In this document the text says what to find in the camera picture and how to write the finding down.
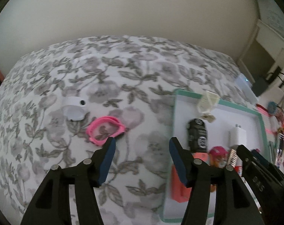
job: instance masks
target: clear plastic item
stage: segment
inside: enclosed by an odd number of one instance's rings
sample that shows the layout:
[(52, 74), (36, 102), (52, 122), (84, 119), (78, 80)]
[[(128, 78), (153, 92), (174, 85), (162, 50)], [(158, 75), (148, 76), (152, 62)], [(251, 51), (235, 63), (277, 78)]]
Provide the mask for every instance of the clear plastic item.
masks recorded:
[(220, 96), (210, 91), (205, 91), (197, 104), (199, 113), (210, 113), (218, 104)]

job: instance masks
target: pink object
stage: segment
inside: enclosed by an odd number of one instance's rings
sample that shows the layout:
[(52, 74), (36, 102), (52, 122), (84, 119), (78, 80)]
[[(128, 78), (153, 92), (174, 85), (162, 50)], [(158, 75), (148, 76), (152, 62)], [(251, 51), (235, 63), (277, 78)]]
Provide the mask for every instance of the pink object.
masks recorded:
[(93, 131), (97, 129), (97, 127), (99, 127), (101, 124), (103, 123), (111, 123), (114, 124), (116, 126), (118, 126), (118, 130), (117, 132), (113, 133), (112, 135), (108, 136), (108, 137), (116, 137), (119, 134), (122, 134), (125, 132), (125, 126), (119, 121), (119, 119), (112, 117), (112, 116), (104, 116), (104, 117), (100, 117), (98, 119), (95, 119), (92, 123), (90, 123), (90, 125), (87, 127), (86, 133), (87, 135), (89, 135), (89, 140), (91, 142), (93, 142), (95, 145), (97, 146), (103, 146), (104, 143), (106, 142), (107, 138), (103, 139), (103, 140), (97, 140), (93, 137)]
[(266, 132), (267, 134), (277, 135), (276, 132), (272, 132), (272, 130), (270, 130), (270, 129), (265, 129), (265, 132)]
[(257, 107), (257, 110), (258, 110), (259, 113), (261, 113), (261, 114), (263, 114), (267, 117), (271, 117), (271, 115), (268, 113), (268, 111), (262, 109), (261, 107)]
[(210, 152), (209, 152), (212, 156), (217, 157), (217, 156), (224, 156), (227, 155), (228, 152), (226, 151), (226, 149), (224, 149), (222, 146), (215, 146), (213, 147)]
[(235, 171), (239, 174), (240, 177), (242, 177), (242, 166), (235, 166)]

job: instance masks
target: bed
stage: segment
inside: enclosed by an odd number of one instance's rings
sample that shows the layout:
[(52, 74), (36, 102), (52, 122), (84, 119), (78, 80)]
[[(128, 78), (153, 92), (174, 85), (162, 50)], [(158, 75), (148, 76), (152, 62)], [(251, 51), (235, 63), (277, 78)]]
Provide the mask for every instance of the bed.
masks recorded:
[[(239, 74), (223, 53), (158, 37), (89, 37), (23, 56), (0, 86), (0, 210), (20, 224), (50, 167), (91, 157), (98, 147), (85, 129), (110, 115), (127, 131), (106, 183), (95, 189), (104, 224), (161, 224), (174, 90), (210, 90), (253, 108), (235, 84)], [(84, 120), (63, 116), (69, 96), (87, 100)], [(72, 186), (70, 207), (79, 224)]]

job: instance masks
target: white power adapter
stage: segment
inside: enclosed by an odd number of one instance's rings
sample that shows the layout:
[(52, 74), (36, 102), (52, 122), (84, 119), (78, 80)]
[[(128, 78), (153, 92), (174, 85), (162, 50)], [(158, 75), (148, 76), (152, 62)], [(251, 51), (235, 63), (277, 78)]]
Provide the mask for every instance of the white power adapter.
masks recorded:
[(246, 130), (242, 129), (238, 124), (230, 131), (230, 146), (235, 145), (244, 145), (246, 147)]

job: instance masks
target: pink strap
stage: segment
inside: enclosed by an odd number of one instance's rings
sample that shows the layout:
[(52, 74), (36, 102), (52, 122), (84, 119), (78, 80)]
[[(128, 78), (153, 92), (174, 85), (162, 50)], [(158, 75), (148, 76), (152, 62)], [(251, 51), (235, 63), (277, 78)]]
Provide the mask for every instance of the pink strap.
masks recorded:
[(97, 127), (103, 123), (112, 123), (114, 125), (117, 125), (119, 129), (117, 132), (112, 134), (110, 137), (116, 137), (119, 134), (122, 134), (125, 132), (125, 126), (119, 121), (119, 119), (112, 117), (112, 116), (104, 116), (100, 117), (98, 119), (95, 119), (93, 122), (90, 123), (90, 125), (87, 127), (86, 133), (89, 135), (89, 140), (93, 142), (97, 146), (103, 146), (106, 142), (107, 138), (103, 140), (97, 140), (93, 137), (93, 131), (97, 129)]
[(267, 134), (277, 135), (276, 132), (272, 132), (272, 130), (270, 130), (270, 129), (265, 129), (265, 132), (266, 132)]
[(265, 111), (264, 109), (262, 109), (261, 107), (257, 107), (257, 110), (258, 110), (259, 113), (261, 113), (261, 114), (263, 114), (267, 117), (270, 117), (270, 114), (267, 111)]

